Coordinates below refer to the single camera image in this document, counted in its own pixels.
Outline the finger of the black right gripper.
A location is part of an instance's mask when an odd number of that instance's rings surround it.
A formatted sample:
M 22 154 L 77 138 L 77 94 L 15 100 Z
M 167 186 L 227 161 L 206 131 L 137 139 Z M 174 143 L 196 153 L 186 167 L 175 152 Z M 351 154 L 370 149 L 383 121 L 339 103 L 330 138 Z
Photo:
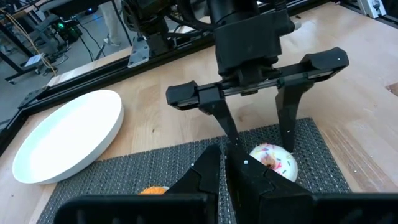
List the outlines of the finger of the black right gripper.
M 294 151 L 297 111 L 302 95 L 316 82 L 325 81 L 349 65 L 346 51 L 339 47 L 306 54 L 299 63 L 281 68 L 275 97 L 282 147 Z
M 238 130 L 226 102 L 220 83 L 198 85 L 190 81 L 169 86 L 165 93 L 167 104 L 181 111 L 198 108 L 202 113 L 214 116 L 231 144 L 241 145 Z

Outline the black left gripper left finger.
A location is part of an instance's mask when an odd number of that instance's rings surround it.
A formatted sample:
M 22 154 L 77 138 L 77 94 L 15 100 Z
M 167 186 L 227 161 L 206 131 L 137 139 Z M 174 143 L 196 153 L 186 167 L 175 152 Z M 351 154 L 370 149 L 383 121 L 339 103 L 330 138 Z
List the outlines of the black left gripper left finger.
M 84 195 L 64 203 L 54 224 L 217 224 L 221 150 L 208 146 L 161 195 Z

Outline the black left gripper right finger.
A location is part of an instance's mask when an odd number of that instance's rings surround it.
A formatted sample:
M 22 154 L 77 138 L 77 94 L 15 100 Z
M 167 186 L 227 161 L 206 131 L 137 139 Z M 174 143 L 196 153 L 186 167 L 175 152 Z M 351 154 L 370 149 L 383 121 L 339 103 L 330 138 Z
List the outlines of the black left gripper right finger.
M 398 194 L 312 193 L 240 147 L 226 149 L 226 180 L 238 224 L 398 224 Z

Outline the pink sprinkled white donut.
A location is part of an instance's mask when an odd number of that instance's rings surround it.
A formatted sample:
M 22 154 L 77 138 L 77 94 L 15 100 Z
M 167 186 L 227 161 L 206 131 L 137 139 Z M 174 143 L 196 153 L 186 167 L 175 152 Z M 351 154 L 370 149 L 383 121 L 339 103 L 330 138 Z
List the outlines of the pink sprinkled white donut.
M 292 182 L 297 180 L 299 174 L 298 163 L 292 153 L 283 147 L 263 143 L 257 145 L 249 155 L 286 179 Z

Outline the orange frosted donut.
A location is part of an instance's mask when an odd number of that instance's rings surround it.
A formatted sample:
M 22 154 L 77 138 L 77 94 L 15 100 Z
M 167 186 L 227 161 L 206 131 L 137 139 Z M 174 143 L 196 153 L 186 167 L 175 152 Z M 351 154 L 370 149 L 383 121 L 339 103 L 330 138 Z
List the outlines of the orange frosted donut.
M 167 186 L 150 186 L 139 192 L 140 195 L 162 195 L 168 191 Z

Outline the grey woven placemat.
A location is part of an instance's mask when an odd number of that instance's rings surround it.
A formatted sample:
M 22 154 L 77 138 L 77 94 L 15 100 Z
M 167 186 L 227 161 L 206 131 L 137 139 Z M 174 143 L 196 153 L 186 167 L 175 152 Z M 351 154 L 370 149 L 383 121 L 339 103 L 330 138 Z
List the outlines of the grey woven placemat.
M 170 187 L 212 144 L 225 150 L 226 136 L 139 152 L 92 163 L 73 177 L 59 182 L 37 224 L 52 224 L 65 202 L 81 195 L 137 194 L 146 187 Z M 311 118 L 296 122 L 294 157 L 299 174 L 296 182 L 315 193 L 351 191 L 320 131 Z

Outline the person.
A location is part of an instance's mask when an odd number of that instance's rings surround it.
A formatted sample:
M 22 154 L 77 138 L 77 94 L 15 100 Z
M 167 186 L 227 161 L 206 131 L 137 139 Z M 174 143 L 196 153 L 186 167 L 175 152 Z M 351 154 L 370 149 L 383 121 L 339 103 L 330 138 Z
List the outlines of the person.
M 120 46 L 121 41 L 118 33 L 119 19 L 116 15 L 116 11 L 113 7 L 112 2 L 111 1 L 105 2 L 99 5 L 99 8 L 103 13 L 104 21 L 108 28 L 108 35 L 104 39 L 104 42 L 108 45 Z

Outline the white round plate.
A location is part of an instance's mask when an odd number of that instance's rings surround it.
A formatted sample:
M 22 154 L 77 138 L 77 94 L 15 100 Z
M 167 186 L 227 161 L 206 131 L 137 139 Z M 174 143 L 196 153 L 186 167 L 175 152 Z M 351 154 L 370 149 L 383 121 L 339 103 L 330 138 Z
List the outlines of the white round plate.
M 81 95 L 47 116 L 25 139 L 13 164 L 23 184 L 65 180 L 99 158 L 119 132 L 124 106 L 118 93 Z

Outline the black computer with green light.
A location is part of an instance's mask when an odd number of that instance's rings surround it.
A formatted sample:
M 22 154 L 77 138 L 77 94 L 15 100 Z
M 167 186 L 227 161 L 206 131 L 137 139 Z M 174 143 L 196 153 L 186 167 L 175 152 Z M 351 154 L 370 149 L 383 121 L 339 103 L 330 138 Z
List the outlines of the black computer with green light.
M 82 35 L 78 24 L 79 22 L 76 19 L 63 21 L 59 18 L 50 22 L 49 28 L 58 43 L 62 40 L 64 43 L 72 44 L 78 41 Z

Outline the white paper sheet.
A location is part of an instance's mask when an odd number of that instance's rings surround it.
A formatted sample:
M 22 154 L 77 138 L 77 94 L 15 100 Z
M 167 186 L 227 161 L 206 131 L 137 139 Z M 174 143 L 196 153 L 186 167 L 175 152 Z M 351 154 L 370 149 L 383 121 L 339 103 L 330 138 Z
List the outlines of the white paper sheet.
M 36 64 L 42 61 L 42 54 L 37 54 L 33 57 L 30 57 L 28 61 L 25 63 L 25 67 L 35 66 Z

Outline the silver mounting bracket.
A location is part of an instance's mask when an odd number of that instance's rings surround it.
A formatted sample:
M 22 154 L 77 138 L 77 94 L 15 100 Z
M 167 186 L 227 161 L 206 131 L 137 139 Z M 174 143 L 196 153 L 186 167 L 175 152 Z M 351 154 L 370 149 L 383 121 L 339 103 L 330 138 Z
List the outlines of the silver mounting bracket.
M 361 13 L 370 18 L 385 16 L 386 10 L 381 0 L 357 0 Z
M 146 63 L 150 58 L 150 48 L 145 37 L 134 39 L 127 67 L 133 68 Z

